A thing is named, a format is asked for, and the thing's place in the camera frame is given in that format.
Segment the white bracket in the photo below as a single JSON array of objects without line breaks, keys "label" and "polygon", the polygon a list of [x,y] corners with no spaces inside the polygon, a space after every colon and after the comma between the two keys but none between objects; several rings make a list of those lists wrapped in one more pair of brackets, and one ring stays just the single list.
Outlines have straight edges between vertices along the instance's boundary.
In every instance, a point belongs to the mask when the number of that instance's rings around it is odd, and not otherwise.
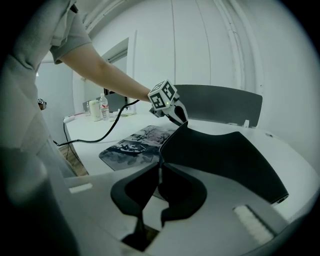
[{"label": "white bracket", "polygon": [[244,128],[249,128],[249,120],[245,120],[243,124]]}]

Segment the printed image on mouse pad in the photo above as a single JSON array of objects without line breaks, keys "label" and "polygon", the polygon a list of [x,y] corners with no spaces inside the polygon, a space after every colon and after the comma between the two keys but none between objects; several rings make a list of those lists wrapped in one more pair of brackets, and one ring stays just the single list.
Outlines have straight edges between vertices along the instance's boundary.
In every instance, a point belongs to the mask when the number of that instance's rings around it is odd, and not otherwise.
[{"label": "printed image on mouse pad", "polygon": [[159,148],[174,132],[174,129],[147,126],[102,151],[99,158],[114,171],[158,162]]}]

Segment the white cup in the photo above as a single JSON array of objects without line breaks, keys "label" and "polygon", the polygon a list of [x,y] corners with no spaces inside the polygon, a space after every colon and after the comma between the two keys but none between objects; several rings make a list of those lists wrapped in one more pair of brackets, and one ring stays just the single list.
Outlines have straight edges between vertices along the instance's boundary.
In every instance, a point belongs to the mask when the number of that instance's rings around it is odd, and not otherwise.
[{"label": "white cup", "polygon": [[93,121],[101,120],[101,112],[100,112],[100,104],[97,99],[90,100],[89,102],[90,111],[91,111],[91,118]]}]

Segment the grey chair backrest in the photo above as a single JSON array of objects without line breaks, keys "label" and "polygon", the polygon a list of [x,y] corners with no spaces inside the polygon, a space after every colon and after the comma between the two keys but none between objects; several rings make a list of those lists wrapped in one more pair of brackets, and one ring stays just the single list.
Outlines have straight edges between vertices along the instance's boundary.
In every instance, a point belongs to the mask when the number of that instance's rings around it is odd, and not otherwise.
[{"label": "grey chair backrest", "polygon": [[256,127],[259,121],[262,96],[239,89],[221,86],[175,85],[188,117],[196,120]]}]

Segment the plastic bottle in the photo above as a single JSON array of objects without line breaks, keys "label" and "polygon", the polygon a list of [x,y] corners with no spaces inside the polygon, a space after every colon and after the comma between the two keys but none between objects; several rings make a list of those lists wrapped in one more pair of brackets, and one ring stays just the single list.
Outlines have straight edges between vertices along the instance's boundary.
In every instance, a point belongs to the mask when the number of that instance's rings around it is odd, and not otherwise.
[{"label": "plastic bottle", "polygon": [[101,98],[99,100],[100,103],[100,111],[101,111],[101,117],[103,120],[108,120],[109,118],[109,106],[108,106],[108,100],[105,97],[104,93],[101,93]]},{"label": "plastic bottle", "polygon": [[85,112],[85,115],[86,115],[86,116],[90,116],[90,115],[91,115],[89,101],[86,103],[86,112]]}]

